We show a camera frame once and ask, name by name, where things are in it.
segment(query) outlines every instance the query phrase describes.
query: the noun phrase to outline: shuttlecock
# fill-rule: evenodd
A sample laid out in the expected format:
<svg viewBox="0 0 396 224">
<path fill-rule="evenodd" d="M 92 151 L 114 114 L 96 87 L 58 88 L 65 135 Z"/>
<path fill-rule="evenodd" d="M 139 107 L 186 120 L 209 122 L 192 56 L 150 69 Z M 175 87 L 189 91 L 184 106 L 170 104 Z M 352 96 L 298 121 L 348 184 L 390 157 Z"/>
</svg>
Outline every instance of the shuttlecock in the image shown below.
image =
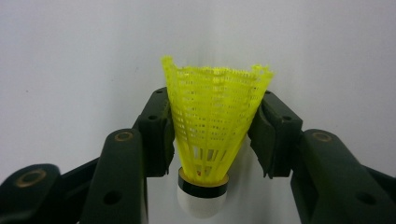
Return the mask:
<svg viewBox="0 0 396 224">
<path fill-rule="evenodd" d="M 250 127 L 273 73 L 253 65 L 230 68 L 177 67 L 162 59 L 181 166 L 177 198 L 195 217 L 212 217 L 227 194 L 233 159 Z"/>
</svg>

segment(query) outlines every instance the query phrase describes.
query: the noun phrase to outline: yellow plastic netting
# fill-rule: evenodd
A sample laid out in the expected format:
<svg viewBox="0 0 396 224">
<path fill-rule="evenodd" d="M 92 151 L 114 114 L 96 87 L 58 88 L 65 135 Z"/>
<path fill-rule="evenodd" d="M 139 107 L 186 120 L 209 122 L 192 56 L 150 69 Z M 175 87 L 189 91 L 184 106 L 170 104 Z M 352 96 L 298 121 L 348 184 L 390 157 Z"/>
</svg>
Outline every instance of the yellow plastic netting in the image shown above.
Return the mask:
<svg viewBox="0 0 396 224">
<path fill-rule="evenodd" d="M 214 186 L 226 175 L 246 136 L 273 73 L 224 67 L 177 67 L 162 58 L 184 173 L 196 185 Z"/>
</svg>

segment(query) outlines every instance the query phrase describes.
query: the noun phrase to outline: white surface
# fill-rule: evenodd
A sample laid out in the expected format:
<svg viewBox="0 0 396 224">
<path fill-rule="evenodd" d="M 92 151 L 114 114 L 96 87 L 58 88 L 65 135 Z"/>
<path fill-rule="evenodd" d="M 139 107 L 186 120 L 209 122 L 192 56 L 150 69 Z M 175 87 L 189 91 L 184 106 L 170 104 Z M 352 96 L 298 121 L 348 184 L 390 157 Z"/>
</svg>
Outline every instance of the white surface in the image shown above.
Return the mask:
<svg viewBox="0 0 396 224">
<path fill-rule="evenodd" d="M 336 133 L 361 163 L 396 174 L 396 2 L 1 1 L 0 181 L 33 163 L 62 172 L 99 156 L 178 65 L 269 63 L 270 90 L 304 129 Z M 288 178 L 248 147 L 224 208 L 202 221 L 177 205 L 178 159 L 148 182 L 150 223 L 299 223 Z"/>
<path fill-rule="evenodd" d="M 227 192 L 216 198 L 198 198 L 182 190 L 177 185 L 177 201 L 180 208 L 187 214 L 197 218 L 213 217 L 224 205 Z"/>
</svg>

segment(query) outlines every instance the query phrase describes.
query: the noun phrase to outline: shuttlecock cork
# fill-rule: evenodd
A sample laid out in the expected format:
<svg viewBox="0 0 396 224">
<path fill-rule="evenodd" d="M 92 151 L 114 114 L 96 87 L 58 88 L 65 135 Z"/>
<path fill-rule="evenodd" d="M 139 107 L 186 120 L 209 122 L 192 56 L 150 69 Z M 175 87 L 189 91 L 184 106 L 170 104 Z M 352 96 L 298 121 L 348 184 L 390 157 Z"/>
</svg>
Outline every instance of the shuttlecock cork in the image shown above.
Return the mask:
<svg viewBox="0 0 396 224">
<path fill-rule="evenodd" d="M 233 159 L 273 73 L 225 67 L 177 67 L 162 58 L 175 126 L 179 170 L 177 198 L 194 217 L 212 217 L 227 195 Z"/>
</svg>

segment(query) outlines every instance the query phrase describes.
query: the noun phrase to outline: white rounded tip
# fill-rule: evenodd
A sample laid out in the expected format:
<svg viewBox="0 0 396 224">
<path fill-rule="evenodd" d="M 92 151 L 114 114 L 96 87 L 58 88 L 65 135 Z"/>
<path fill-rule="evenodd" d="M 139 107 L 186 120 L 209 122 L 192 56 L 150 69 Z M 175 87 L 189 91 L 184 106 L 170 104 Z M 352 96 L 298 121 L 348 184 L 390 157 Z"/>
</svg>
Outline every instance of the white rounded tip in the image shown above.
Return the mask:
<svg viewBox="0 0 396 224">
<path fill-rule="evenodd" d="M 177 186 L 178 204 L 193 217 L 213 217 L 223 206 L 226 196 L 227 192 L 216 198 L 198 198 L 184 192 L 180 186 Z"/>
</svg>

